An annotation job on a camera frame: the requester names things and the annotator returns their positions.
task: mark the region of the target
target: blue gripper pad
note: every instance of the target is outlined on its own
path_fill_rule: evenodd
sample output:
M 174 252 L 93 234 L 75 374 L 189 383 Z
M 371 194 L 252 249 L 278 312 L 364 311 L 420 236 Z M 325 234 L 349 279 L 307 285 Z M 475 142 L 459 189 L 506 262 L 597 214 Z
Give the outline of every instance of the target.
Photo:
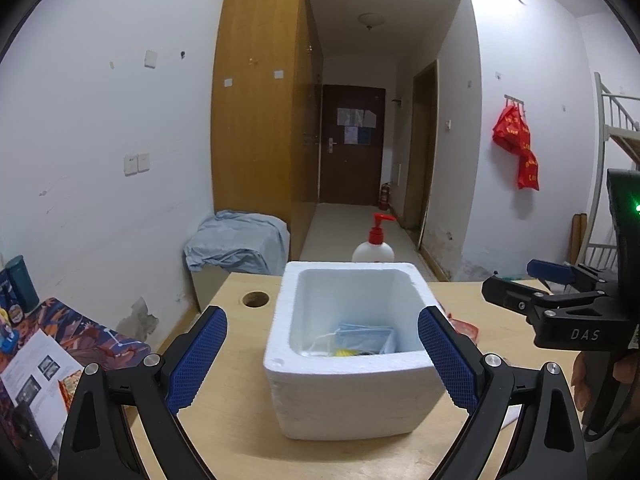
M 571 267 L 541 260 L 531 260 L 527 265 L 527 274 L 532 278 L 559 283 L 559 285 L 571 285 L 575 281 Z
M 172 347 L 177 344 L 179 348 L 185 343 L 184 340 L 178 341 L 179 338 L 186 336 L 191 340 L 190 345 L 184 350 L 182 357 L 168 377 L 166 405 L 173 415 L 176 415 L 181 408 L 191 405 L 225 341 L 227 326 L 225 311 L 214 306 L 210 306 L 207 310 L 210 309 L 215 310 L 207 316 L 207 319 L 203 319 L 209 314 L 205 311 L 187 334 L 178 336 L 172 343 Z M 169 347 L 165 355 L 171 353 L 172 347 Z
M 471 339 L 453 330 L 436 306 L 421 311 L 418 336 L 453 403 L 471 415 L 484 387 L 480 351 Z

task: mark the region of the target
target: wall socket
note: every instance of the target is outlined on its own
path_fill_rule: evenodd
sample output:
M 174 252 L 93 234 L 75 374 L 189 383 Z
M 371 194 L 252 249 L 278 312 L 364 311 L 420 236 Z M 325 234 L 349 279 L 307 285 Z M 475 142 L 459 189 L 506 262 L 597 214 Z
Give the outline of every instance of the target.
M 137 155 L 125 155 L 124 157 L 124 174 L 125 176 L 144 173 L 151 169 L 151 162 L 148 153 L 139 153 Z
M 138 173 L 143 173 L 151 169 L 148 153 L 138 154 Z
M 124 157 L 124 174 L 125 176 L 135 175 L 138 172 L 138 156 L 125 155 Z

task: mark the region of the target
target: paper sheet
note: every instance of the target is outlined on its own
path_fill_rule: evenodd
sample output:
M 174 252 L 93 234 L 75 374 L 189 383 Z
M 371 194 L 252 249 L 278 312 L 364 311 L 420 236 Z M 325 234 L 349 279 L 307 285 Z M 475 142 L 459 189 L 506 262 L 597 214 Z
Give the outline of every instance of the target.
M 358 143 L 358 127 L 357 126 L 344 127 L 344 143 L 345 144 Z
M 15 406 L 30 406 L 47 447 L 53 446 L 66 421 L 58 381 L 82 367 L 42 330 L 34 333 L 0 374 Z
M 521 409 L 522 405 L 520 404 L 518 404 L 517 406 L 509 406 L 507 408 L 507 413 L 505 413 L 504 415 L 504 421 L 502 422 L 502 427 L 500 429 L 503 430 L 508 425 L 513 424 L 516 420 L 518 420 Z
M 373 113 L 371 110 L 365 110 L 364 121 L 362 123 L 362 126 L 364 126 L 365 128 L 375 128 L 377 123 L 378 123 L 377 115 Z
M 338 108 L 338 126 L 353 126 L 351 108 Z
M 364 110 L 352 110 L 353 113 L 353 126 L 363 126 L 364 125 Z

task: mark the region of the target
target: ceiling light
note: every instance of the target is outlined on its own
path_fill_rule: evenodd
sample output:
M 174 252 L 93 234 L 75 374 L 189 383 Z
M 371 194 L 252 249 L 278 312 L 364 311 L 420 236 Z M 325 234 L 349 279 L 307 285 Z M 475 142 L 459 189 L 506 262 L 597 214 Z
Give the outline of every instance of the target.
M 371 30 L 373 27 L 386 23 L 386 18 L 375 12 L 365 12 L 358 16 L 358 21 Z

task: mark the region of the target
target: red plastic bag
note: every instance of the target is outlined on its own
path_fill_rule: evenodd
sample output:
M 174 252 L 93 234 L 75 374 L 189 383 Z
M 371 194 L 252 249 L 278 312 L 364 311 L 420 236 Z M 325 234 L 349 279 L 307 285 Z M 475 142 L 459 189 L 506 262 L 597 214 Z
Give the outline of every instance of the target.
M 520 108 L 507 105 L 494 126 L 494 142 L 510 153 L 521 155 L 524 147 L 530 145 L 528 128 L 523 128 Z
M 538 161 L 531 151 L 531 132 L 520 114 L 520 106 L 507 104 L 494 126 L 494 142 L 501 148 L 520 157 L 518 164 L 518 189 L 540 190 Z
M 518 189 L 524 188 L 540 190 L 538 185 L 538 161 L 536 156 L 529 152 L 527 155 L 520 157 L 518 165 Z

